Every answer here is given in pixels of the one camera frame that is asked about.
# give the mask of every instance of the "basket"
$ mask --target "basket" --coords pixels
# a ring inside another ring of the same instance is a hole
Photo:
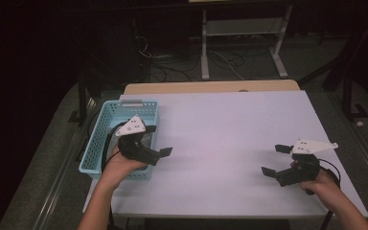
[[[88,174],[93,179],[99,179],[102,173],[102,155],[108,132],[134,115],[139,115],[146,126],[157,126],[157,114],[156,101],[122,100],[105,102],[80,162],[80,172]],[[156,136],[153,134],[149,140],[149,147],[152,150],[154,150]],[[116,141],[112,140],[109,147],[113,148],[115,143]],[[152,165],[148,165],[144,169],[135,170],[126,179],[149,180],[151,178],[151,169]]]

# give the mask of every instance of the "white tabletop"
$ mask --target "white tabletop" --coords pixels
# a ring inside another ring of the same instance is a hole
[[[159,160],[151,180],[122,182],[113,194],[114,213],[256,219],[326,214],[315,195],[306,195],[298,185],[280,187],[261,170],[289,168],[291,155],[276,152],[277,144],[291,146],[299,138],[330,141],[304,91],[123,95],[121,99],[157,100],[156,149],[173,150]],[[339,168],[342,190],[368,217],[334,150],[316,155]]]

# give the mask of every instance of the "person's right hand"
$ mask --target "person's right hand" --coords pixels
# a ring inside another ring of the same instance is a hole
[[[303,190],[313,191],[324,206],[333,212],[350,202],[332,178],[322,170],[319,171],[315,180],[301,182],[300,187]]]

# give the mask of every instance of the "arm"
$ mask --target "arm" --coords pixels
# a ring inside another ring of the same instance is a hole
[[[92,193],[88,206],[80,221],[79,230],[106,229],[112,194],[124,178],[133,170],[146,164],[126,159],[116,147],[112,158],[107,163],[103,174]]]
[[[302,182],[300,187],[315,192],[325,207],[336,214],[343,229],[368,230],[368,221],[326,172],[321,170],[314,181]]]

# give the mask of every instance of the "floor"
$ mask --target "floor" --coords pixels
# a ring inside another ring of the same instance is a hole
[[[298,81],[328,63],[346,42],[344,39],[330,39],[319,45],[319,39],[315,34],[285,39],[280,56],[290,79]],[[210,81],[279,79],[268,54],[274,42],[272,36],[211,38],[208,46]],[[201,81],[200,50],[190,50],[182,54],[168,54],[144,49],[144,56],[152,54],[152,62],[146,66],[146,82]],[[330,140],[339,144],[336,153],[368,210],[368,118],[349,122],[340,111],[340,87],[335,92],[322,89],[321,84],[326,77],[327,73],[320,75],[301,88],[307,91]],[[91,182],[87,175],[79,172],[79,160],[99,105],[107,99],[117,99],[121,93],[108,91],[102,97],[90,100],[88,118],[82,126],[78,126],[78,123],[69,122],[72,112],[79,110],[78,86],[70,89],[48,126],[0,229],[75,229],[78,226]],[[357,84],[354,85],[354,101],[368,112],[368,95]],[[123,228],[126,225],[129,229],[146,227],[144,219],[131,218],[128,224],[126,218],[116,220]],[[319,229],[321,222],[322,219],[290,219],[289,226],[292,230]],[[190,225],[187,229],[194,229],[193,224],[187,224]],[[255,229],[249,221],[234,223],[233,220],[226,223],[212,221],[206,227],[197,229],[221,229],[225,224],[234,224],[230,226],[236,229]],[[339,229],[337,219],[331,221],[328,229]]]

